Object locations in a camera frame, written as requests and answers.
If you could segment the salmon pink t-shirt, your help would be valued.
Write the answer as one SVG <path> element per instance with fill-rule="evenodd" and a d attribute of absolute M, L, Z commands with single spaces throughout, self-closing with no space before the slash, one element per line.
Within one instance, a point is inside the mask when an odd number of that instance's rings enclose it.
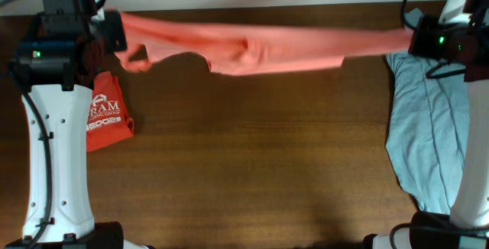
<path fill-rule="evenodd" d="M 412 32 L 183 23 L 123 14 L 127 49 L 117 53 L 122 67 L 146 72 L 181 53 L 203 57 L 210 72 L 249 76 L 325 70 L 346 57 L 376 56 L 407 50 Z"/>

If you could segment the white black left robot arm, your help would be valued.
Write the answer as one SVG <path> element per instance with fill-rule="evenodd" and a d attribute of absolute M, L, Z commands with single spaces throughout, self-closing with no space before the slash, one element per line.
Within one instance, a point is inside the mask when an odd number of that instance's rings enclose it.
<path fill-rule="evenodd" d="M 105 0 L 43 0 L 8 71 L 28 119 L 30 192 L 13 248 L 121 248 L 118 222 L 95 222 L 89 202 L 86 123 L 105 56 L 125 50 L 121 16 Z"/>

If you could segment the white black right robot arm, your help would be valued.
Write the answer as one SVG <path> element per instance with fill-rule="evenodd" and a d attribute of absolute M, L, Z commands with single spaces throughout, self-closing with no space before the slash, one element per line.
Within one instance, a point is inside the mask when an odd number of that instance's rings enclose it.
<path fill-rule="evenodd" d="M 410 222 L 365 248 L 488 246 L 488 0 L 446 0 L 438 17 L 402 11 L 409 49 L 392 53 L 387 153 L 416 201 Z"/>

